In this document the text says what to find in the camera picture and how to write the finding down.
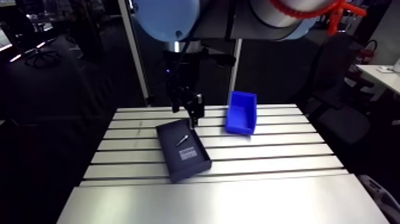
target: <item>black chair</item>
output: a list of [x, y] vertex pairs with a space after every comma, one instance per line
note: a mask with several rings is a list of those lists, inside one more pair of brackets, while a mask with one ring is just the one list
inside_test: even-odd
[[[340, 33], [320, 47], [307, 84], [297, 101], [311, 123], [332, 133], [345, 145], [357, 143], [370, 129], [370, 122], [363, 113], [343, 103], [343, 99], [348, 97], [342, 94], [344, 78], [356, 53], [355, 49], [351, 49], [352, 43], [350, 36]], [[363, 86], [373, 85], [364, 81], [358, 82], [354, 92]]]
[[20, 51], [24, 63], [37, 69], [49, 67], [58, 62], [60, 56], [57, 51], [41, 49], [55, 39], [44, 40], [43, 32], [36, 32], [31, 21], [17, 7], [7, 7], [0, 11], [1, 20], [7, 25], [7, 32], [11, 35], [13, 44]]

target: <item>sticker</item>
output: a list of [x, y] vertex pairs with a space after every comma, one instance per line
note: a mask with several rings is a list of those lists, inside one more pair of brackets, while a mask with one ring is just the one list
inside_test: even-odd
[[187, 160], [189, 158], [197, 156], [197, 153], [195, 147], [189, 147], [184, 150], [180, 150], [179, 155], [182, 160]]

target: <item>blue storage bin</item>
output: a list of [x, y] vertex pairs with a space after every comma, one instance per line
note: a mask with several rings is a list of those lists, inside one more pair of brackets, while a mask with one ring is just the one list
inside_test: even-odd
[[226, 115], [225, 130], [228, 133], [252, 135], [257, 122], [257, 95], [232, 91]]

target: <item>red cable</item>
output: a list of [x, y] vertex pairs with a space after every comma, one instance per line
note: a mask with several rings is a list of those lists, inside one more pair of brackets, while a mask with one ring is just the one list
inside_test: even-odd
[[334, 35], [337, 32], [338, 24], [343, 15], [343, 10], [350, 10], [353, 13], [360, 15], [360, 16], [367, 15], [367, 12], [365, 10], [363, 10], [362, 8], [358, 8], [354, 5], [351, 5], [347, 2], [345, 2], [345, 0], [335, 0], [331, 4], [327, 5], [326, 7], [322, 8], [320, 10], [313, 11], [313, 12], [301, 12], [301, 11], [294, 10], [292, 8], [289, 8], [287, 5], [285, 5], [281, 0], [269, 0], [269, 1], [281, 13], [286, 14], [293, 18], [298, 18], [298, 19], [314, 18], [314, 17], [323, 15], [330, 11], [331, 14], [329, 17], [330, 21], [329, 21], [329, 29], [328, 29], [328, 34], [330, 34], [330, 35]]

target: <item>vertical frame bar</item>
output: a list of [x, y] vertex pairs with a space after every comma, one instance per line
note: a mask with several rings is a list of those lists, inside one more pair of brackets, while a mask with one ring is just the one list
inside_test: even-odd
[[140, 62], [140, 56], [138, 53], [138, 46], [136, 45], [135, 31], [133, 30], [133, 25], [131, 23], [131, 18], [129, 14], [129, 9], [127, 7], [126, 0], [118, 0], [120, 6], [122, 20], [124, 22], [124, 27], [126, 35], [128, 37], [130, 50], [132, 52], [133, 61], [135, 62], [137, 77], [139, 78], [140, 88], [142, 90], [143, 97], [145, 98], [145, 103], [147, 105], [147, 99], [149, 97], [149, 92], [146, 85], [146, 79], [142, 68], [142, 63]]
[[233, 51], [233, 56], [236, 58], [236, 63], [230, 70], [228, 101], [229, 101], [230, 92], [235, 90], [236, 75], [238, 73], [240, 52], [242, 50], [242, 41], [243, 41], [243, 39], [237, 39], [235, 42], [235, 50]]

